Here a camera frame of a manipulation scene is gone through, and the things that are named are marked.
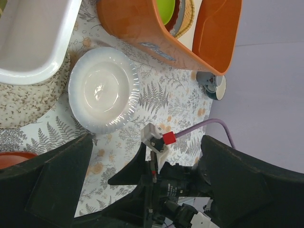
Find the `red cap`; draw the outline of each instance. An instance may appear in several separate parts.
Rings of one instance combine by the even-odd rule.
[[[162,137],[166,145],[170,145],[176,142],[175,134],[173,132],[166,133]]]

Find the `green bowl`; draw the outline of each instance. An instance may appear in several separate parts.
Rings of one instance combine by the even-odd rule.
[[[161,20],[166,25],[174,12],[175,0],[156,0],[158,11],[161,15]]]

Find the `floral tablecloth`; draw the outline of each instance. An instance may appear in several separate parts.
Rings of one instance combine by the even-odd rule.
[[[94,148],[75,216],[96,212],[131,192],[134,186],[109,186],[107,181],[136,154],[140,131],[147,123],[179,132],[206,120],[212,101],[198,86],[195,74],[177,70],[107,34],[96,17],[96,0],[84,0],[69,44],[72,66],[92,48],[111,46],[124,52],[137,67],[140,100],[134,118],[109,135],[94,134]],[[80,136],[86,130],[74,118],[67,91],[44,116],[19,129],[1,130],[1,151],[42,154]],[[168,161],[193,165],[200,154],[204,129],[180,138],[171,146]]]

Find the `cup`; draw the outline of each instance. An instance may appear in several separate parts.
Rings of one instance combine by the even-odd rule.
[[[220,101],[223,99],[225,91],[226,91],[226,78],[222,76],[223,80],[220,86],[212,86],[212,85],[204,85],[206,89],[206,95],[216,101]]]
[[[211,72],[199,71],[196,73],[196,80],[203,86],[220,86],[223,81],[223,76],[216,76]]]

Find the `white plate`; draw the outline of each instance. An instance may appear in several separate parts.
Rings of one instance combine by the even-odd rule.
[[[68,95],[84,128],[101,134],[117,131],[133,117],[139,100],[135,65],[114,48],[90,50],[72,70]]]

